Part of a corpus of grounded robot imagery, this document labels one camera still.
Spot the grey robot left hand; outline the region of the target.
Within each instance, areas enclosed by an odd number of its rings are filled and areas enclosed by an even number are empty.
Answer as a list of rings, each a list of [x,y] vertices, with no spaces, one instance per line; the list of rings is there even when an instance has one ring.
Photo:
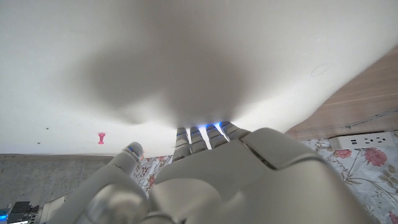
[[[50,223],[373,223],[341,177],[315,151],[269,128],[228,121],[178,129],[172,162],[145,193],[132,179],[136,142],[100,168]]]

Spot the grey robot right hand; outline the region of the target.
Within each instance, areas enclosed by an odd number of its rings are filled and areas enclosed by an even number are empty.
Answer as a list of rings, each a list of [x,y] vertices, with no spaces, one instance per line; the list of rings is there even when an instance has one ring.
[[[47,223],[54,216],[55,212],[65,203],[66,199],[67,194],[62,195],[61,197],[50,202],[44,203],[44,206],[41,209],[39,224]]]

